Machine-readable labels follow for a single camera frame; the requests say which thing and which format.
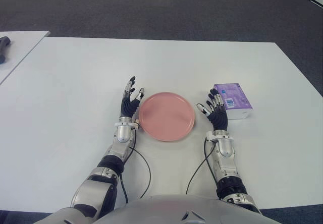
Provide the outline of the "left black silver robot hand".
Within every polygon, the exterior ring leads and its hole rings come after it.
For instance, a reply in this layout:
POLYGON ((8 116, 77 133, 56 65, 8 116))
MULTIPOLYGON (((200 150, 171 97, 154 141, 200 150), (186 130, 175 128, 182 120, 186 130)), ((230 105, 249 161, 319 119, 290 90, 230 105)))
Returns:
POLYGON ((144 97, 144 88, 141 88, 137 96, 133 100, 130 99, 132 93, 135 90, 135 88, 133 88, 133 85, 135 84, 135 79, 135 76, 130 78, 125 87, 121 102, 120 117, 132 118, 136 113, 137 109, 139 108, 140 102, 144 97))

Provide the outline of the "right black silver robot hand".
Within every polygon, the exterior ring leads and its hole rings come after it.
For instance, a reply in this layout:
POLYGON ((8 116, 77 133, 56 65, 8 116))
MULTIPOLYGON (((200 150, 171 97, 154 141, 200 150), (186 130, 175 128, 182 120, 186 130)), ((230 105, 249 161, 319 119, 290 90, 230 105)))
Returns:
POLYGON ((208 94, 209 100, 206 101, 208 108, 198 103, 196 106, 206 118, 211 122, 213 130, 228 129, 228 116, 222 96, 216 89, 211 89, 208 94))

